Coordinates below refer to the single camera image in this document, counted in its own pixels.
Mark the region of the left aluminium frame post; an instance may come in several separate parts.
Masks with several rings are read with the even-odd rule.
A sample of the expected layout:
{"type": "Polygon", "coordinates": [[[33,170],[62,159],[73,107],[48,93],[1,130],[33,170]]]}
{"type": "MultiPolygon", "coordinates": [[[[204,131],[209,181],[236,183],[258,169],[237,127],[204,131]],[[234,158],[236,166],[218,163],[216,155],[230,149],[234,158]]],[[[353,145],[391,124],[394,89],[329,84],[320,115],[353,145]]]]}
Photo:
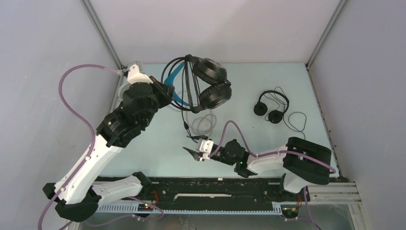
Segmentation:
{"type": "Polygon", "coordinates": [[[123,67],[123,64],[113,46],[113,43],[111,42],[103,24],[102,21],[100,20],[92,2],[90,0],[80,0],[85,12],[87,13],[91,23],[93,24],[97,34],[99,35],[102,43],[107,49],[108,54],[112,58],[114,64],[116,65],[117,68],[121,69],[123,67]]]}

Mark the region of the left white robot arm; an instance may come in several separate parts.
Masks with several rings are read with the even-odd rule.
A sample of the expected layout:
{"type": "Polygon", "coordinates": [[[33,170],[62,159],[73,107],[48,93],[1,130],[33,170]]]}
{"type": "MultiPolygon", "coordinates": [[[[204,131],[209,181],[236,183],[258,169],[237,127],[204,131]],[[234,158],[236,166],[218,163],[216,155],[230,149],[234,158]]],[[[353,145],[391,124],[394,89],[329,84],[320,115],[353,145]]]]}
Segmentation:
{"type": "Polygon", "coordinates": [[[57,214],[82,222],[108,203],[126,198],[147,199],[152,183],[142,172],[105,184],[94,184],[104,167],[150,125],[155,113],[172,101],[174,86],[154,77],[130,84],[119,106],[92,131],[87,151],[57,183],[47,183],[43,192],[56,203],[57,214]]]}

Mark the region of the right aluminium frame post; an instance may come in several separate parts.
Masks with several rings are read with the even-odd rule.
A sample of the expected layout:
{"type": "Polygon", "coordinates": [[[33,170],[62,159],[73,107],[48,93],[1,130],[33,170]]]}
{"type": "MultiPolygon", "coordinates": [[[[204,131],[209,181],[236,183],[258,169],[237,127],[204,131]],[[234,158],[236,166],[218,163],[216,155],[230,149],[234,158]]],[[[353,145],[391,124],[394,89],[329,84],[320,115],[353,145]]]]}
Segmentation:
{"type": "Polygon", "coordinates": [[[313,49],[313,51],[312,51],[306,65],[305,65],[306,69],[308,71],[312,68],[318,54],[320,53],[321,49],[323,48],[324,43],[326,42],[328,36],[332,32],[333,27],[335,26],[337,20],[341,16],[341,14],[344,11],[344,9],[345,9],[346,5],[348,4],[348,2],[349,2],[349,0],[340,0],[338,2],[336,8],[334,9],[334,11],[333,11],[333,13],[332,13],[327,25],[326,25],[326,27],[324,28],[324,30],[323,30],[323,32],[322,32],[322,34],[320,36],[320,39],[318,40],[315,48],[313,49]]]}

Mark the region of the aluminium frame post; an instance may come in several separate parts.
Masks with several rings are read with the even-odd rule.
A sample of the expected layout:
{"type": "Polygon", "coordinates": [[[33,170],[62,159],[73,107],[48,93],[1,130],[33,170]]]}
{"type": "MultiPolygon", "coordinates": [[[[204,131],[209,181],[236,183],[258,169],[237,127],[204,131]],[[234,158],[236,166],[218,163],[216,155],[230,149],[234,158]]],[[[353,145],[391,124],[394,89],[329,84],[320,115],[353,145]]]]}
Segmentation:
{"type": "Polygon", "coordinates": [[[87,13],[91,23],[93,24],[97,34],[99,35],[102,43],[107,49],[108,54],[112,58],[114,64],[116,65],[117,68],[121,69],[123,67],[123,64],[113,46],[113,43],[111,42],[103,24],[102,21],[100,20],[92,2],[90,0],[80,0],[85,12],[87,13]]]}
{"type": "Polygon", "coordinates": [[[323,32],[322,32],[322,34],[320,36],[320,39],[318,40],[315,48],[313,49],[313,51],[312,51],[306,65],[305,65],[306,69],[308,71],[312,68],[318,54],[320,53],[321,49],[323,48],[324,43],[326,42],[328,36],[332,32],[333,27],[335,26],[337,20],[341,16],[341,14],[344,11],[344,9],[345,9],[346,5],[348,4],[348,2],[349,2],[349,0],[340,0],[338,2],[336,8],[334,9],[334,11],[333,11],[333,13],[332,13],[327,25],[326,25],[326,27],[324,28],[324,30],[323,30],[323,32]]]}

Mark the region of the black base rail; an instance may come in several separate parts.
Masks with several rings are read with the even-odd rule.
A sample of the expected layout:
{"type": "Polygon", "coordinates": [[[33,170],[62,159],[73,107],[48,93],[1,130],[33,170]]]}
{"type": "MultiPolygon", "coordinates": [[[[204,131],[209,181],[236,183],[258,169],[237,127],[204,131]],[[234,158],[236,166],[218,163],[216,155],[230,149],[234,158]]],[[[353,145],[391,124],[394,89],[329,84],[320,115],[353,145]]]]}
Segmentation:
{"type": "Polygon", "coordinates": [[[156,201],[170,211],[273,211],[275,204],[298,205],[309,199],[283,190],[278,178],[178,178],[150,177],[152,185],[137,198],[156,201]]]}

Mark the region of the small black on-ear headphones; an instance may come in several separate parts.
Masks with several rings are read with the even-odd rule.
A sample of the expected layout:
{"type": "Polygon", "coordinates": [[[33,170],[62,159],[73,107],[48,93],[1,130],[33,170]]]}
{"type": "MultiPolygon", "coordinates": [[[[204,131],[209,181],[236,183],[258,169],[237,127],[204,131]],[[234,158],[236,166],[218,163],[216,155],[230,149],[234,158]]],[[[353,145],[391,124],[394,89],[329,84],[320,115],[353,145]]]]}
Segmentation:
{"type": "Polygon", "coordinates": [[[300,133],[306,140],[305,128],[307,125],[307,115],[303,112],[295,111],[287,114],[290,108],[290,100],[284,93],[283,89],[279,86],[275,87],[273,90],[263,91],[253,107],[253,112],[257,116],[263,116],[265,121],[272,124],[279,124],[283,122],[284,125],[295,133],[300,133]],[[271,100],[276,104],[274,108],[269,109],[267,104],[262,101],[262,98],[271,100]],[[291,122],[293,115],[303,116],[303,126],[298,128],[291,122]]]}

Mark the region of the black headset with blue band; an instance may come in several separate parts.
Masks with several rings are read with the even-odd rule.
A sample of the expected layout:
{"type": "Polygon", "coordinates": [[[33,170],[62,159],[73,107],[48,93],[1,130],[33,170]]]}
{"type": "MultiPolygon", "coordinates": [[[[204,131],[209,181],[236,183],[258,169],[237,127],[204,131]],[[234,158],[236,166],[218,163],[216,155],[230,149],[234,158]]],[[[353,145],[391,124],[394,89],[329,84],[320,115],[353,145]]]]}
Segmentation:
{"type": "Polygon", "coordinates": [[[181,77],[181,92],[170,94],[172,105],[180,111],[184,129],[193,141],[192,129],[186,121],[186,113],[198,114],[214,110],[231,99],[231,82],[227,70],[218,62],[187,54],[167,63],[161,72],[160,82],[173,86],[175,78],[181,77]]]}

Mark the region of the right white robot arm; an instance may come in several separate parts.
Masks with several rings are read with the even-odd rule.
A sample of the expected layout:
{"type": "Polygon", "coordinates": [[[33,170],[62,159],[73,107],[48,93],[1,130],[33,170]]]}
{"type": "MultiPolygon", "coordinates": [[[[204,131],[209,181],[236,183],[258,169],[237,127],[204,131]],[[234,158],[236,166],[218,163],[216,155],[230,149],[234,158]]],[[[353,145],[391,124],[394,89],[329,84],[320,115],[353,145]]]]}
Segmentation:
{"type": "Polygon", "coordinates": [[[331,150],[316,143],[290,137],[287,144],[269,152],[251,154],[237,140],[224,146],[214,144],[211,139],[200,137],[195,150],[185,148],[195,161],[213,160],[234,167],[243,178],[273,170],[284,170],[279,196],[293,199],[309,185],[329,184],[330,174],[336,170],[330,165],[331,150]]]}

